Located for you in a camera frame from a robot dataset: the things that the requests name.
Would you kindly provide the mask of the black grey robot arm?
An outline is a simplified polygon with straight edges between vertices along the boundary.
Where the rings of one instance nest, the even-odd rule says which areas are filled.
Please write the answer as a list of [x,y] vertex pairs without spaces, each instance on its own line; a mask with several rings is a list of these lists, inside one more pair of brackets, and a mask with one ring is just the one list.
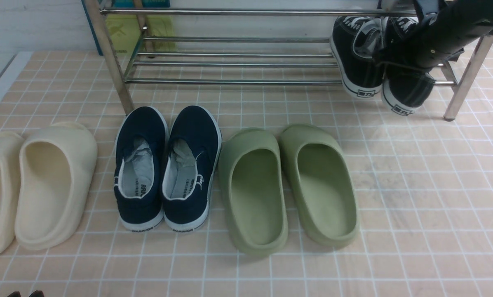
[[454,53],[493,31],[493,0],[414,0],[418,24],[401,41],[373,54],[389,64],[428,72]]

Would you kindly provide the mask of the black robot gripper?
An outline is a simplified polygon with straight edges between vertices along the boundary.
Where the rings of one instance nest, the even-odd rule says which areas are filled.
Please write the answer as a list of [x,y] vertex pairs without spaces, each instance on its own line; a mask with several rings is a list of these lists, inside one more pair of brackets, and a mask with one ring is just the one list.
[[493,0],[414,0],[418,24],[408,36],[373,54],[377,64],[428,72],[493,31]]

